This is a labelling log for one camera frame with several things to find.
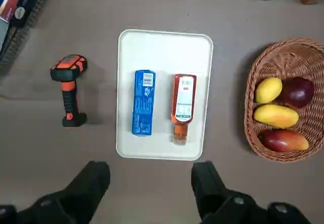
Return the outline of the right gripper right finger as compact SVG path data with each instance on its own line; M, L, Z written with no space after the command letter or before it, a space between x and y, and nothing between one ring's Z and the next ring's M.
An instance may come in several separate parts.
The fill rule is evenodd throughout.
M201 223L310 223L291 204L262 208L250 195L226 188L210 161L193 164L191 185Z

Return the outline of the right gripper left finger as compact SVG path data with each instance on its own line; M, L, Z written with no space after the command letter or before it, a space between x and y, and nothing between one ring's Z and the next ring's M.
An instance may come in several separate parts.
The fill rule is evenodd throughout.
M90 223L109 184L109 165L90 161L66 188L24 210L1 205L1 223Z

